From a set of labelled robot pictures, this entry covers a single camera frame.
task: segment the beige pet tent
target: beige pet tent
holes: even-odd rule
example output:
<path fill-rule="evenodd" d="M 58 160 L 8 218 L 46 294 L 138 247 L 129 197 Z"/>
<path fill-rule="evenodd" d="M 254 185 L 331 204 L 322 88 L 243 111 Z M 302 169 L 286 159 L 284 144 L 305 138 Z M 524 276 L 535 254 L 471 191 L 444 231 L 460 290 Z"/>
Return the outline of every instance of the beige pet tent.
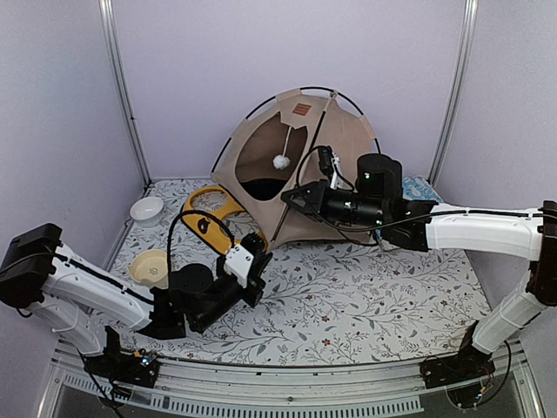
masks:
<path fill-rule="evenodd" d="M 329 97 L 304 94 L 308 90 L 330 94 Z M 359 115 L 341 109 L 337 96 L 346 99 Z M 252 118 L 273 99 L 274 105 Z M 251 214 L 270 250 L 294 240 L 342 239 L 333 228 L 287 210 L 280 194 L 295 187 L 300 160 L 315 145 L 331 146 L 340 157 L 344 176 L 354 180 L 356 159 L 372 151 L 375 138 L 362 111 L 346 96 L 323 87 L 285 91 L 266 100 L 242 120 L 220 153 L 212 179 Z M 284 169 L 276 168 L 273 160 L 277 156 L 286 156 L 290 164 Z M 301 168 L 300 184 L 322 178 L 315 152 Z M 369 240 L 362 234 L 351 237 Z"/>

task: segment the white wall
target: white wall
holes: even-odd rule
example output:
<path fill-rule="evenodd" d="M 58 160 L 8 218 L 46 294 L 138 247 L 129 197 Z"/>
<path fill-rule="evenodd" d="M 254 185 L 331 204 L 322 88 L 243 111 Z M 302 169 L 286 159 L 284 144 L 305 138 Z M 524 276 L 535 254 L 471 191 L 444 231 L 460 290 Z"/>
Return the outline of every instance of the white wall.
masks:
<path fill-rule="evenodd" d="M 44 222 L 102 263 L 141 180 L 104 45 L 98 2 L 0 8 L 0 257 Z M 34 416 L 56 338 L 0 306 L 0 416 Z"/>
<path fill-rule="evenodd" d="M 481 1 L 464 90 L 438 190 L 451 203 L 521 208 L 557 199 L 557 3 Z M 496 305 L 527 269 L 472 254 Z M 557 416 L 557 312 L 521 334 L 547 416 Z"/>
<path fill-rule="evenodd" d="M 458 0 L 118 0 L 126 81 L 154 178 L 207 177 L 240 120 L 304 85 L 352 98 L 406 174 L 428 173 Z"/>

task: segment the brown patch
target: brown patch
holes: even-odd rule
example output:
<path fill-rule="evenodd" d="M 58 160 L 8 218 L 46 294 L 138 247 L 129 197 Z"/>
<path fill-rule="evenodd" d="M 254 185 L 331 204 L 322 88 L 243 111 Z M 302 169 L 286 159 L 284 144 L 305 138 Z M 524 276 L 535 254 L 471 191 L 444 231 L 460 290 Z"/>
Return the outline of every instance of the brown patch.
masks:
<path fill-rule="evenodd" d="M 308 104 L 298 103 L 296 104 L 296 107 L 294 108 L 292 113 L 296 113 L 297 115 L 300 116 L 305 116 L 307 115 L 307 112 L 309 112 L 311 108 L 312 107 Z"/>

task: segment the floral tablecloth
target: floral tablecloth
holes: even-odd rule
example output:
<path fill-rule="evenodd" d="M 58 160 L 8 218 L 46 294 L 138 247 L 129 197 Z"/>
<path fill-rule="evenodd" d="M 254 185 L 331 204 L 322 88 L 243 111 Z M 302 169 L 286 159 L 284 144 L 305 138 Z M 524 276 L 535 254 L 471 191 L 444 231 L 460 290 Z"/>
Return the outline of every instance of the floral tablecloth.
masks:
<path fill-rule="evenodd" d="M 188 195 L 210 180 L 164 180 L 151 189 L 165 203 L 159 226 L 134 225 L 112 273 L 130 279 L 127 266 L 142 251 L 165 249 L 167 230 Z M 407 199 L 439 199 L 423 178 L 404 180 Z M 197 199 L 214 208 L 216 193 Z M 251 217 L 228 219 L 243 236 L 257 230 Z M 174 234 L 173 265 L 200 262 L 214 272 L 215 253 L 186 227 Z M 350 243 L 303 242 L 273 251 L 264 271 L 265 294 L 251 309 L 238 303 L 204 334 L 154 340 L 103 316 L 129 348 L 193 360 L 259 365 L 330 365 L 397 361 L 455 351 L 466 327 L 485 315 L 486 297 L 461 250 L 415 253 Z"/>

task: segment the white pom-pom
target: white pom-pom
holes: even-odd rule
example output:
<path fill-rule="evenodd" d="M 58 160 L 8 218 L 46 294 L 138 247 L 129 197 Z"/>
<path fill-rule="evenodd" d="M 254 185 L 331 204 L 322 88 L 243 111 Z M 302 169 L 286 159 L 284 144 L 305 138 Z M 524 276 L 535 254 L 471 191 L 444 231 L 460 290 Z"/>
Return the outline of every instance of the white pom-pom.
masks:
<path fill-rule="evenodd" d="M 290 165 L 290 159 L 284 155 L 277 155 L 272 159 L 272 164 L 277 170 L 284 170 L 288 165 Z"/>

